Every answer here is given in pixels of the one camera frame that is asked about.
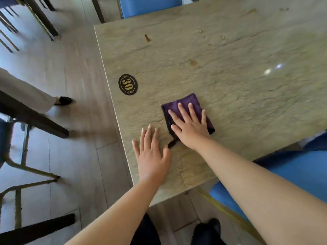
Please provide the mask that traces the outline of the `person's left hand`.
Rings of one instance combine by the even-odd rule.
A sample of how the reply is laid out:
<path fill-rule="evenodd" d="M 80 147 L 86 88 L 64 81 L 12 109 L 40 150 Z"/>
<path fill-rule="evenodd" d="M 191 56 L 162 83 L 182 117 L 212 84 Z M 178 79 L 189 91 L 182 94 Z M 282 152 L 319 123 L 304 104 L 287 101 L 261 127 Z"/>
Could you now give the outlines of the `person's left hand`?
<path fill-rule="evenodd" d="M 139 181 L 149 182 L 151 185 L 157 188 L 164 182 L 170 164 L 165 164 L 162 161 L 163 150 L 159 148 L 159 130 L 155 128 L 151 134 L 151 149 L 145 151 L 145 132 L 147 129 L 142 128 L 141 136 L 138 141 L 140 156 L 137 159 Z"/>

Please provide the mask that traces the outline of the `person's right hand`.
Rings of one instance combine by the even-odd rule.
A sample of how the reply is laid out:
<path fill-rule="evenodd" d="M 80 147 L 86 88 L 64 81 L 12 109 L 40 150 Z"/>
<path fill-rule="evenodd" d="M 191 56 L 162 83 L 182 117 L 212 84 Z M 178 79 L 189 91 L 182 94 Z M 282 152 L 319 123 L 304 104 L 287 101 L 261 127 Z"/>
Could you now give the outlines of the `person's right hand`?
<path fill-rule="evenodd" d="M 174 124 L 182 129 L 183 135 L 179 138 L 180 141 L 188 148 L 201 154 L 208 150 L 207 147 L 210 146 L 212 141 L 207 126 L 203 126 L 201 119 L 199 120 L 196 116 L 193 104 L 189 103 L 188 108 L 188 114 L 192 118 L 192 123 L 185 123 L 172 110 L 169 110 L 168 113 L 173 119 Z"/>

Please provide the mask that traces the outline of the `purple cleaning cloth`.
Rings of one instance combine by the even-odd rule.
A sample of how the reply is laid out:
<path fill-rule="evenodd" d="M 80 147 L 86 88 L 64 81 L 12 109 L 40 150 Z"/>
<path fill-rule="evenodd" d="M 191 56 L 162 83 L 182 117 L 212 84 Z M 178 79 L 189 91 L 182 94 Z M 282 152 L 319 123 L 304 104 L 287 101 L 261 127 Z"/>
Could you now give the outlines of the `purple cleaning cloth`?
<path fill-rule="evenodd" d="M 169 142 L 169 144 L 168 144 L 168 148 L 170 148 L 170 149 L 173 148 L 177 144 L 177 142 L 180 141 L 180 139 L 176 136 L 176 134 L 172 131 L 172 129 L 170 127 L 172 124 L 174 124 L 174 121 L 171 118 L 171 116 L 169 115 L 168 111 L 172 110 L 181 120 L 183 120 L 182 115 L 181 115 L 180 111 L 178 110 L 179 102 L 182 103 L 182 105 L 183 105 L 184 109 L 187 111 L 187 113 L 189 113 L 188 104 L 192 103 L 193 107 L 194 107 L 194 111 L 196 113 L 196 116 L 198 117 L 199 120 L 201 119 L 201 112 L 203 110 L 194 93 L 192 93 L 182 99 L 179 99 L 179 100 L 176 100 L 176 101 L 173 101 L 170 103 L 166 103 L 161 106 L 161 108 L 164 112 L 164 117 L 166 119 L 166 125 L 168 128 L 168 131 L 169 131 L 170 135 L 173 137 L 173 140 L 171 142 Z M 207 117 L 207 129 L 208 129 L 208 132 L 210 135 L 215 132 L 215 128 L 212 125 L 212 123 L 208 117 Z"/>

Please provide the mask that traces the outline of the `person's left forearm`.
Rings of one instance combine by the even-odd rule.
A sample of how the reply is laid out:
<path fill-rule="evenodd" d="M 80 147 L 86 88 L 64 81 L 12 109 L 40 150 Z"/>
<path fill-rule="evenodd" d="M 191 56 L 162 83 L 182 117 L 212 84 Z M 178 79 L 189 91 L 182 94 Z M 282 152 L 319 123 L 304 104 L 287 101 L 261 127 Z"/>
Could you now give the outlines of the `person's left forearm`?
<path fill-rule="evenodd" d="M 65 245 L 130 245 L 160 182 L 146 177 Z"/>

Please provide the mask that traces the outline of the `person's right forearm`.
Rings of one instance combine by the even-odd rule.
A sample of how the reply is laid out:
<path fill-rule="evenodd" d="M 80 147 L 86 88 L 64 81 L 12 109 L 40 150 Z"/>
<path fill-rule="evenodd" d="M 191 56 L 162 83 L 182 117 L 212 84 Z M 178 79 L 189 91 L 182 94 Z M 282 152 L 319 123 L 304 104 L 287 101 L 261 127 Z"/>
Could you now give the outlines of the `person's right forearm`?
<path fill-rule="evenodd" d="M 327 245 L 327 203 L 205 136 L 207 162 L 267 245 Z"/>

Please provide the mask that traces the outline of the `black oval table plaque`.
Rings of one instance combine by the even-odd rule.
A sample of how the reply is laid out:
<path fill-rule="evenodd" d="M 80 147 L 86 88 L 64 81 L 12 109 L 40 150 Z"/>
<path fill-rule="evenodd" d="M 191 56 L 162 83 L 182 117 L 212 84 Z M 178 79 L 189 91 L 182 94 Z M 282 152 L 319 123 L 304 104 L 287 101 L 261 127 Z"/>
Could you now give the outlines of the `black oval table plaque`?
<path fill-rule="evenodd" d="M 138 90 L 138 83 L 134 76 L 123 74 L 118 80 L 118 85 L 123 94 L 131 96 Z"/>

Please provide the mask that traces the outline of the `person's black trouser leg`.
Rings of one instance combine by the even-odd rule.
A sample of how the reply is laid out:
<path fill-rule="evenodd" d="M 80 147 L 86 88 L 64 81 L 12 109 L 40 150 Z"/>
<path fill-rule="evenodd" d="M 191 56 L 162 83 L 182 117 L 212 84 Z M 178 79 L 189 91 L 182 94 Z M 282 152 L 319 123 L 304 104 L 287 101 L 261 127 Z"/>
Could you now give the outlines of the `person's black trouser leg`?
<path fill-rule="evenodd" d="M 130 245 L 161 245 L 158 232 L 147 213 L 138 226 Z"/>
<path fill-rule="evenodd" d="M 190 245 L 226 245 L 226 243 L 213 226 L 199 223 L 194 229 Z"/>

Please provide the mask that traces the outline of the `person's black shoe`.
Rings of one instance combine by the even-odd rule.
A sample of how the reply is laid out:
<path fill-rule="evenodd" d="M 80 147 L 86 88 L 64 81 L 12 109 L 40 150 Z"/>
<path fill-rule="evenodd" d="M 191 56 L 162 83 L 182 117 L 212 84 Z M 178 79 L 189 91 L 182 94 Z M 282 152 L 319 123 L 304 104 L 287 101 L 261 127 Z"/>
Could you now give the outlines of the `person's black shoe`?
<path fill-rule="evenodd" d="M 67 106 L 73 103 L 73 99 L 69 97 L 54 97 L 56 99 L 54 106 Z"/>
<path fill-rule="evenodd" d="M 211 218 L 207 222 L 207 224 L 211 226 L 213 229 L 215 229 L 215 231 L 219 234 L 219 236 L 221 235 L 221 225 L 217 218 Z"/>

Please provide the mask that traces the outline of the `dark wooden table leg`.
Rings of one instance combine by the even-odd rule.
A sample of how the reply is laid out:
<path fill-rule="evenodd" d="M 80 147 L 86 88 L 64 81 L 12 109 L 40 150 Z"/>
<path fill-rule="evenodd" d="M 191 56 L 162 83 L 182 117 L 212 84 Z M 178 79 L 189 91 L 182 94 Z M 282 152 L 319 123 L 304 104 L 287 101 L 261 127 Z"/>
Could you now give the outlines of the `dark wooden table leg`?
<path fill-rule="evenodd" d="M 35 0 L 22 0 L 23 4 L 28 8 L 35 20 L 41 26 L 43 31 L 47 34 L 51 41 L 54 41 L 53 37 L 58 37 L 59 33 L 55 29 L 54 25 L 47 18 L 43 10 L 39 7 Z"/>
<path fill-rule="evenodd" d="M 101 24 L 105 23 L 98 0 L 91 0 Z"/>

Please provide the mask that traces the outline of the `dark metal chair legs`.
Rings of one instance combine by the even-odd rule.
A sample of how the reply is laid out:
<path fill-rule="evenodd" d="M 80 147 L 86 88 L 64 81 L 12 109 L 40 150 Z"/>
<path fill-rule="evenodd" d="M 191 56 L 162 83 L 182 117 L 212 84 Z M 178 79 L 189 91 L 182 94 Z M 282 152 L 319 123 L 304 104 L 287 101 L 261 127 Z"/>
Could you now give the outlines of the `dark metal chair legs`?
<path fill-rule="evenodd" d="M 2 12 L 2 9 L 5 10 L 10 16 L 14 17 L 19 16 L 12 7 L 18 6 L 19 2 L 17 0 L 0 0 L 0 23 L 3 24 L 5 28 L 7 28 L 10 32 L 17 34 L 18 30 L 16 27 L 12 24 L 12 22 L 5 16 L 5 14 Z M 0 34 L 11 44 L 11 46 L 19 52 L 19 48 L 9 39 L 9 37 L 0 29 Z M 10 52 L 13 53 L 13 51 L 6 45 L 2 39 L 0 39 L 0 42 L 2 45 Z"/>

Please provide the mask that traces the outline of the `blue chair with gold frame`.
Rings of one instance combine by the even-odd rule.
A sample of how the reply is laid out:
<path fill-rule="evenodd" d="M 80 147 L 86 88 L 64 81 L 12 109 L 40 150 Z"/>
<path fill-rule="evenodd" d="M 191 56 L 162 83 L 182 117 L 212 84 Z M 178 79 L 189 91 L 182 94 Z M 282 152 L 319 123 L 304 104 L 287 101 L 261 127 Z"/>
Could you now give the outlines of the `blue chair with gold frame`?
<path fill-rule="evenodd" d="M 117 0 L 121 16 L 127 19 L 182 5 L 182 0 Z"/>
<path fill-rule="evenodd" d="M 0 169 L 4 164 L 8 164 L 9 166 L 20 169 L 26 172 L 38 174 L 41 176 L 47 176 L 51 177 L 54 182 L 58 181 L 61 177 L 58 175 L 55 175 L 53 173 L 47 173 L 38 169 L 34 169 L 31 167 L 28 167 L 26 165 L 26 158 L 27 158 L 27 152 L 28 152 L 28 142 L 29 142 L 29 133 L 31 130 L 31 125 L 24 123 L 25 129 L 24 129 L 24 141 L 23 141 L 23 147 L 22 147 L 22 155 L 20 164 L 15 163 L 10 158 L 10 148 L 11 148 L 11 140 L 14 130 L 14 125 L 17 123 L 17 119 L 9 118 L 7 121 L 0 118 Z"/>
<path fill-rule="evenodd" d="M 266 168 L 327 203 L 327 131 L 300 142 L 302 150 L 283 148 L 256 159 L 254 163 Z M 266 245 L 258 231 L 230 196 L 221 182 L 210 193 L 198 192 L 216 209 L 226 214 L 254 239 Z"/>

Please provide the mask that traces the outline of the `gold metal chair frame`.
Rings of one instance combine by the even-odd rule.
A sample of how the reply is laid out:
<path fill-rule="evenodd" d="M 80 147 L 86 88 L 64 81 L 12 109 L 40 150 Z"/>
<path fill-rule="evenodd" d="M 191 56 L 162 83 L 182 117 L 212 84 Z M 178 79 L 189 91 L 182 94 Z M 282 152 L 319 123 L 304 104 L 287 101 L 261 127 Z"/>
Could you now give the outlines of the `gold metal chair frame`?
<path fill-rule="evenodd" d="M 14 230 L 17 230 L 19 228 L 22 228 L 22 190 L 39 186 L 39 185 L 47 185 L 53 182 L 57 182 L 59 178 L 57 179 L 52 179 L 52 180 L 46 180 L 46 181 L 40 181 L 40 182 L 34 182 L 34 183 L 29 183 L 29 184 L 23 184 L 23 185 L 17 185 L 17 186 L 12 186 L 4 190 L 3 192 L 0 193 L 0 230 L 1 230 L 1 215 L 2 215 L 2 206 L 4 202 L 4 198 L 7 193 L 9 192 L 15 192 L 15 217 L 14 217 Z"/>

